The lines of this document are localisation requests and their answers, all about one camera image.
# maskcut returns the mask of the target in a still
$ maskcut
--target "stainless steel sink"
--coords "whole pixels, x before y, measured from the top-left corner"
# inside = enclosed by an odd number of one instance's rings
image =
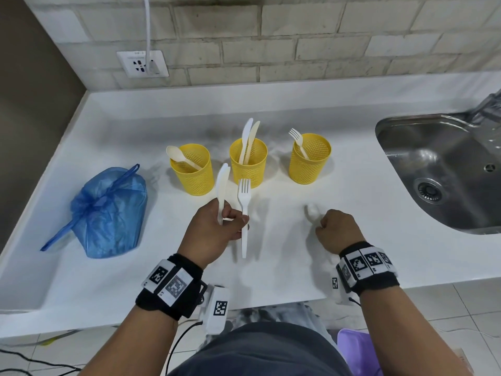
[[[390,118],[376,136],[415,202],[448,227],[501,232],[501,163],[476,127],[442,115]]]

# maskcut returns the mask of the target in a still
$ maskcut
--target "faucet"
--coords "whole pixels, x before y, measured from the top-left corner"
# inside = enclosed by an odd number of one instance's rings
[[[501,90],[490,94],[477,107],[467,112],[464,120],[477,127],[486,119],[501,125]]]

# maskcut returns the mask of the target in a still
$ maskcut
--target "white countertop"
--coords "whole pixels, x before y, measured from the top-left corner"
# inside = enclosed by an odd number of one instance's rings
[[[193,197],[181,189],[168,164],[165,146],[203,144],[209,148],[217,172],[223,161],[229,162],[229,145],[238,137],[248,117],[261,120],[257,137],[267,144],[269,156],[265,181],[253,189],[249,206],[247,259],[241,259],[239,251],[229,246],[204,273],[206,283],[231,289],[231,309],[329,295],[333,266],[316,240],[312,225],[305,219],[304,206],[309,202],[323,210],[336,208],[353,214],[366,239],[389,254],[403,287],[501,276],[498,266],[501,236],[462,233],[426,214],[405,189],[374,133],[377,122],[385,117],[470,108],[494,91],[496,83],[501,84],[499,73],[477,74],[475,79],[483,77],[483,83],[476,93],[463,92],[459,97],[447,92],[450,87],[446,86],[464,90],[465,84],[471,85],[471,78],[466,76],[471,74],[392,77],[393,80],[384,80],[380,87],[373,87],[377,86],[374,79],[365,83],[355,80],[358,83],[281,84],[287,88],[294,85],[299,90],[308,86],[311,97],[297,102],[300,110],[260,109],[249,113],[248,110],[258,108],[246,105],[240,109],[242,113],[235,114],[239,110],[232,105],[230,110],[220,107],[224,114],[219,116],[205,115],[204,107],[197,110],[202,113],[192,113],[189,117],[182,112],[166,116],[166,112],[158,112],[158,106],[155,110],[151,105],[149,115],[141,116],[145,112],[127,106],[130,92],[91,94],[63,138],[0,257],[0,308],[10,312],[33,310],[0,315],[0,337],[121,322],[147,273],[160,259],[177,250],[197,208],[215,197],[214,191]],[[398,85],[410,78],[415,87],[400,89]],[[360,96],[361,90],[368,94],[359,97],[359,105],[332,102],[328,104],[332,107],[321,108],[326,105],[318,105],[318,98],[314,97],[315,84],[319,83],[355,96]],[[347,88],[347,84],[354,84],[353,89]],[[253,92],[265,94],[274,91],[270,87],[275,86],[263,85],[259,90],[252,85]],[[235,87],[251,86],[200,88],[202,91],[198,92],[210,90],[213,94],[223,90],[234,94],[238,93]],[[371,93],[381,95],[385,87],[394,94],[391,103],[388,99],[367,103]],[[142,93],[148,100],[153,97],[161,101],[168,96],[165,92],[172,96],[176,91]],[[305,98],[316,101],[308,104]],[[121,107],[117,107],[119,112],[110,112],[111,99],[122,101]],[[175,97],[165,102],[167,109],[172,100]],[[305,109],[308,105],[319,108]],[[132,119],[120,118],[126,113]],[[291,127],[304,133],[320,133],[332,145],[330,160],[311,185],[298,185],[288,177],[292,142],[287,131]],[[141,164],[139,173],[146,179],[149,193],[137,249],[116,258],[93,260],[85,256],[78,240],[68,237],[56,248],[38,252],[69,220],[69,202],[84,182],[107,167],[130,167],[135,163]],[[226,198],[238,207],[232,174],[230,181]],[[20,269],[30,267],[31,276],[16,279]]]

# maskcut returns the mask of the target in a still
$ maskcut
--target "gray wall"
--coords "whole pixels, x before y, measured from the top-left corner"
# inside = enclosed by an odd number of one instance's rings
[[[85,93],[23,0],[0,0],[0,252]]]
[[[90,90],[501,69],[501,0],[151,0],[171,78],[130,80],[142,0],[26,0]]]

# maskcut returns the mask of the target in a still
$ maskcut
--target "yellow cup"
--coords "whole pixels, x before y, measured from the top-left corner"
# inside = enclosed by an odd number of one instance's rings
[[[233,179],[238,184],[242,178],[250,179],[251,188],[257,187],[263,182],[265,176],[266,157],[268,156],[268,148],[266,144],[259,139],[254,139],[254,143],[250,150],[248,165],[238,163],[240,152],[242,151],[242,139],[239,138],[229,147],[229,157],[231,159],[231,167],[233,169]]]
[[[289,165],[289,176],[300,184],[315,182],[331,155],[331,145],[322,136],[315,133],[303,134],[303,148],[308,154],[309,160],[301,154],[299,146],[294,142]]]
[[[202,145],[186,144],[179,147],[186,158],[196,163],[202,170],[195,170],[185,162],[170,160],[170,166],[176,172],[186,192],[190,195],[207,194],[214,187],[210,153]]]

